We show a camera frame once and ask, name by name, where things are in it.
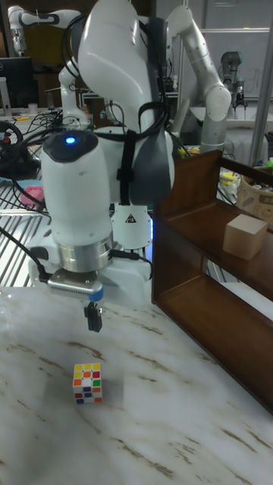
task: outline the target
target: computer monitor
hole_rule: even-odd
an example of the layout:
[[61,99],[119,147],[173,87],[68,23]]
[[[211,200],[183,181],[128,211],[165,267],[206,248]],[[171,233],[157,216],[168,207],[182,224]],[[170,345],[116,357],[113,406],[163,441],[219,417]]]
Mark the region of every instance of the computer monitor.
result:
[[0,77],[7,80],[12,108],[38,104],[38,83],[33,79],[31,58],[0,58]]

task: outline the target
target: wooden block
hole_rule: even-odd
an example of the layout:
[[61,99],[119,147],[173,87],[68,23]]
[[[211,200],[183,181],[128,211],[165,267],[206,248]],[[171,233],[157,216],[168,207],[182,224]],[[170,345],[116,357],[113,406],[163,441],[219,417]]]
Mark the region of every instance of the wooden block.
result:
[[223,250],[249,261],[261,251],[267,228],[268,223],[240,214],[226,226]]

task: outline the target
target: warning label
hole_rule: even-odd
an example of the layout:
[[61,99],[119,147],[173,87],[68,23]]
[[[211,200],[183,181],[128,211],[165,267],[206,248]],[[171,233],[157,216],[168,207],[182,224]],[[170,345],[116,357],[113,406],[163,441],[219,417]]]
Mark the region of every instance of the warning label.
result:
[[125,222],[128,222],[129,224],[133,224],[133,223],[135,223],[137,221],[134,218],[134,216],[132,214],[130,214],[129,218]]

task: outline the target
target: rubik's cube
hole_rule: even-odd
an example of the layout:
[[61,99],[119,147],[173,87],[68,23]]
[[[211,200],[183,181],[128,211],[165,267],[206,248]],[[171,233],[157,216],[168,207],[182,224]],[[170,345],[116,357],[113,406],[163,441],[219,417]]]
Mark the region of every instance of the rubik's cube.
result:
[[73,391],[77,404],[102,401],[102,375],[100,364],[76,364]]

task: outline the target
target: cable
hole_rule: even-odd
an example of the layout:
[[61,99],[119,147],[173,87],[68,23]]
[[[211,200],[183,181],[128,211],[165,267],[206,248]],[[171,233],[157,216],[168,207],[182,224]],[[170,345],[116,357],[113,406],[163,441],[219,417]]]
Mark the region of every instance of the cable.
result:
[[224,199],[227,200],[227,202],[229,202],[229,204],[231,205],[236,205],[234,204],[234,202],[232,202],[219,188],[218,188],[218,192],[221,194],[222,197],[224,197]]
[[164,73],[163,73],[161,62],[160,62],[158,48],[157,48],[156,42],[153,38],[153,35],[149,31],[149,28],[147,27],[147,25],[145,25],[141,21],[140,21],[140,29],[147,35],[149,40],[152,42],[152,46],[153,46],[154,51],[155,51],[156,59],[157,59],[157,62],[158,62],[158,85],[159,85],[160,93],[162,95],[162,101],[163,101],[164,108],[167,111],[168,107],[167,107],[167,96],[166,96],[165,85],[164,85]]
[[[71,29],[72,27],[80,22],[81,20],[83,19],[86,19],[86,15],[79,15],[78,17],[74,18],[70,23],[69,25],[67,26],[67,28],[65,29],[64,31],[64,34],[61,38],[61,59],[64,63],[64,66],[67,68],[68,72],[71,74],[71,76],[73,76],[75,79],[77,79],[80,75],[80,72],[79,72],[79,68],[78,66],[75,64],[74,60],[73,60],[73,55],[71,55],[71,53],[69,52],[70,51],[70,46],[69,46],[69,34],[71,33]],[[66,56],[68,57],[68,60],[72,63],[75,71],[78,73],[77,75],[68,67],[67,65],[67,60],[66,60]]]
[[171,59],[168,59],[168,62],[167,62],[167,67],[170,69],[170,73],[169,73],[168,76],[165,77],[165,82],[169,81],[171,79],[172,74],[174,75],[174,70],[173,70],[173,67],[172,67]]
[[1,200],[2,202],[7,202],[7,204],[13,205],[14,207],[17,207],[17,208],[19,208],[19,209],[22,209],[22,207],[21,207],[20,205],[18,205],[18,204],[14,204],[13,202],[9,202],[7,199],[3,199],[2,197],[0,197],[0,200]]
[[36,263],[36,266],[38,267],[39,275],[40,275],[40,281],[43,281],[43,283],[47,282],[51,275],[46,273],[46,270],[42,263],[40,263],[39,259],[32,254],[32,252],[24,246],[18,239],[15,239],[10,233],[8,233],[3,227],[0,227],[0,233],[3,234],[3,236],[7,237],[10,241],[12,241],[14,244],[16,244],[22,251],[24,251],[33,261]]
[[[26,211],[30,211],[30,212],[36,212],[37,214],[41,214],[41,215],[45,215],[46,217],[49,217],[50,221],[52,220],[52,217],[50,214],[48,214],[47,212],[44,212],[43,210],[39,210],[39,209],[33,209],[33,208],[29,208],[28,206],[26,206],[25,204],[22,203],[22,201],[17,197],[17,194],[15,192],[15,186],[12,187],[12,192],[14,194],[14,197],[16,198],[17,202],[19,202],[20,206],[18,206],[20,209],[25,209]],[[28,194],[27,192],[24,191],[24,195],[26,197],[28,197],[30,199],[30,194]]]
[[[117,106],[117,108],[119,108],[121,110],[121,115],[122,115],[122,123],[116,118],[115,116],[115,113],[113,112],[113,106]],[[105,107],[109,107],[111,109],[111,113],[114,117],[114,119],[122,126],[122,130],[124,132],[124,135],[126,135],[125,133],[125,116],[124,116],[124,110],[122,109],[122,107],[120,105],[117,105],[117,103],[113,103],[113,102],[109,102],[107,105],[105,105]]]
[[148,45],[146,44],[142,34],[140,34],[140,38],[143,41],[144,46],[148,48]]
[[149,263],[151,266],[151,274],[150,274],[150,280],[152,279],[153,276],[153,266],[152,262],[149,259],[144,258],[143,256],[140,256],[137,252],[125,252],[125,251],[119,251],[118,249],[111,249],[110,251],[110,257],[111,258],[120,258],[120,259],[130,259],[132,261],[144,261],[145,263]]
[[180,147],[181,147],[181,148],[182,148],[182,149],[183,149],[183,150],[184,150],[184,151],[187,153],[188,157],[190,157],[190,156],[191,156],[191,154],[190,154],[190,153],[187,151],[186,147],[185,147],[185,146],[184,146],[184,145],[181,143],[181,141],[179,140],[179,138],[177,138],[177,136],[175,136],[175,135],[174,135],[174,134],[173,134],[171,131],[168,131],[168,130],[167,130],[167,133],[168,133],[169,135],[171,135],[171,137],[172,137],[173,139],[175,139],[175,141],[176,141],[177,143],[179,143]]
[[[61,113],[62,113],[62,110],[57,110],[54,114],[52,114],[52,113],[38,113],[33,118],[33,120],[31,121],[29,128],[28,128],[27,132],[25,132],[24,136],[26,136],[26,135],[34,132],[34,131],[37,131],[40,127],[45,127],[46,129],[48,129],[49,127],[54,127],[54,125],[57,124],[58,120],[61,123]],[[33,125],[36,126],[36,128],[34,128],[33,130],[30,131],[30,128]]]
[[21,192],[21,194],[24,194],[28,199],[32,200],[35,204],[38,204],[38,206],[41,205],[41,201],[38,200],[38,199],[35,199],[35,197],[28,194],[24,189],[22,189],[22,187],[19,185],[19,183],[16,180],[12,180],[12,182],[13,182],[14,186],[16,186],[16,188],[19,190],[19,192]]
[[235,155],[233,153],[223,153],[223,155],[226,155],[228,157],[232,157],[234,160],[236,160]]
[[64,120],[66,120],[67,118],[75,118],[75,120],[80,124],[80,128],[81,128],[81,122],[80,122],[80,119],[77,118],[77,116],[74,116],[74,114],[71,114],[70,116],[65,116],[62,120],[62,123],[64,125],[64,127],[69,127],[71,126],[73,123],[69,123],[69,124],[64,124]]

